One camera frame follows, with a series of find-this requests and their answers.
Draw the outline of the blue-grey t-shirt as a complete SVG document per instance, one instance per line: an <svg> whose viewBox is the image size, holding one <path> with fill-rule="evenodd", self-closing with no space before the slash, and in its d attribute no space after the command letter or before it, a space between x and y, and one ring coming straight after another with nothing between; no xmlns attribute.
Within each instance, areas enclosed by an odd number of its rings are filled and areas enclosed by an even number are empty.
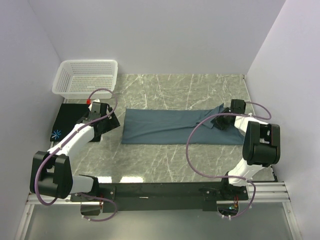
<svg viewBox="0 0 320 240"><path fill-rule="evenodd" d="M193 129L207 117L222 113L224 105L201 110L132 109L125 111L122 144L185 145ZM193 134L190 144L242 145L245 137L230 126L218 129L210 120Z"/></svg>

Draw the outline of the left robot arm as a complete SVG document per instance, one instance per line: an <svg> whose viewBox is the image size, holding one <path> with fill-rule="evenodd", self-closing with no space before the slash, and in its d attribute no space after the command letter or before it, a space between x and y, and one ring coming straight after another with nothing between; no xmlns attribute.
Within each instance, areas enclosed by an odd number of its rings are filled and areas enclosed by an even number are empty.
<svg viewBox="0 0 320 240"><path fill-rule="evenodd" d="M73 129L59 144L47 151L38 151L33 156L30 192L55 199L65 199L70 194L81 193L88 201L100 195L98 178L88 175L74 176L71 159L94 138L117 128L120 123L114 109L107 103L93 101L88 111L76 122Z"/></svg>

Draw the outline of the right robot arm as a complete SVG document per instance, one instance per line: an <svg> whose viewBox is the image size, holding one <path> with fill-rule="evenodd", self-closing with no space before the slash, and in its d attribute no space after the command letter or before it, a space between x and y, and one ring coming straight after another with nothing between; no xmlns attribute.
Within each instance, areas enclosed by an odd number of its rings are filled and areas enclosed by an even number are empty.
<svg viewBox="0 0 320 240"><path fill-rule="evenodd" d="M232 99L230 107L223 111L227 115L217 116L211 121L219 130L235 127L245 133L242 159L221 180L218 193L225 200L244 194L248 179L280 160L280 126L260 121L253 116L244 116L246 104L242 99Z"/></svg>

